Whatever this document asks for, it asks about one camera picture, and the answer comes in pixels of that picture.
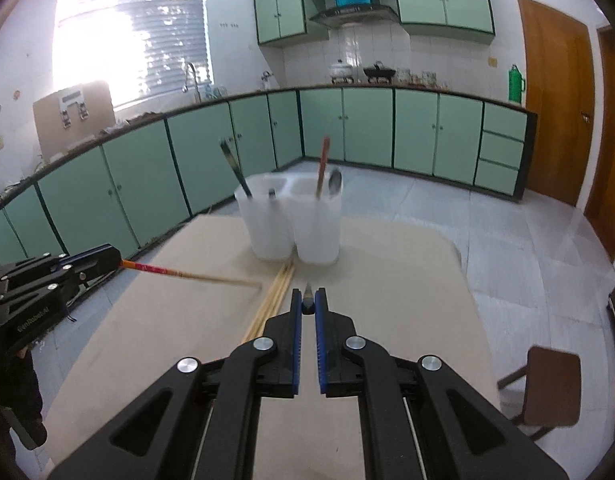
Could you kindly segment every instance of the faucet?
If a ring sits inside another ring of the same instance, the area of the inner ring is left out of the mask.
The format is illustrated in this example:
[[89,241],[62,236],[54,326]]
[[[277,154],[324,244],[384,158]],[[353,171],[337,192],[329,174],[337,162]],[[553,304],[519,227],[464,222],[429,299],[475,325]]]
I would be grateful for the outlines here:
[[197,78],[196,78],[196,68],[194,68],[194,65],[192,64],[191,61],[187,61],[185,63],[185,68],[184,68],[185,82],[184,82],[183,92],[185,93],[188,91],[187,80],[188,80],[188,75],[190,75],[190,69],[192,69],[192,76],[194,78],[194,102],[196,102],[196,104],[201,104],[201,94],[199,93],[199,82],[197,81]]

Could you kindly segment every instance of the green thermos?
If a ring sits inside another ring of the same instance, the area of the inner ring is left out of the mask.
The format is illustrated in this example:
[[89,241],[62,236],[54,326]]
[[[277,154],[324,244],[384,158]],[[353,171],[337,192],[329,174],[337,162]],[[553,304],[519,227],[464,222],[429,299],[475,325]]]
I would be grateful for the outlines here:
[[521,103],[521,94],[525,91],[525,80],[516,65],[511,66],[510,70],[510,96],[509,100]]

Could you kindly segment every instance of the drawer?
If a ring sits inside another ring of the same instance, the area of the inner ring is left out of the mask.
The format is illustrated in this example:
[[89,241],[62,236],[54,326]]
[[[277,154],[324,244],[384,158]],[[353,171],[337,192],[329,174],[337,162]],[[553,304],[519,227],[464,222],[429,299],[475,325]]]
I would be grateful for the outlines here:
[[474,184],[475,186],[513,195],[518,173],[517,170],[492,164],[486,160],[479,160]]
[[521,155],[523,155],[522,142],[483,132],[480,158],[519,169]]
[[485,103],[483,129],[520,141],[525,140],[527,114],[503,106]]

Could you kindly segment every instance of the metal screw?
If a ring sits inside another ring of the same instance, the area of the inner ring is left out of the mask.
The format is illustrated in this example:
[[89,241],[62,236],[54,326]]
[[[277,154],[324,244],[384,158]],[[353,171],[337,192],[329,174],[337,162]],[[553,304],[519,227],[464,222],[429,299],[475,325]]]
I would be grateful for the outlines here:
[[269,337],[258,337],[254,340],[254,348],[257,350],[269,350],[274,346],[274,341]]
[[190,372],[193,372],[194,370],[196,370],[196,368],[198,367],[199,367],[199,362],[193,357],[183,358],[176,364],[177,370],[179,370],[180,372],[183,372],[184,374],[189,374]]
[[441,368],[442,364],[443,362],[438,357],[436,357],[436,355],[426,355],[423,358],[423,361],[421,361],[421,365],[423,366],[423,368],[425,368],[426,370],[430,370],[431,372],[435,372],[436,370]]
[[360,350],[365,346],[365,339],[360,335],[353,335],[345,340],[345,346],[352,350]]

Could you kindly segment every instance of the range hood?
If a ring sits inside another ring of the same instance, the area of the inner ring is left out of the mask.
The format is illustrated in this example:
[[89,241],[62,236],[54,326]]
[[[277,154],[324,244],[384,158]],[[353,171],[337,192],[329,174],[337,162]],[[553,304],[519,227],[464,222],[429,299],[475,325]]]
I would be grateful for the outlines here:
[[400,23],[396,12],[383,4],[348,4],[332,7],[319,12],[310,18],[313,22],[322,23],[328,28],[340,28],[360,23],[390,20]]

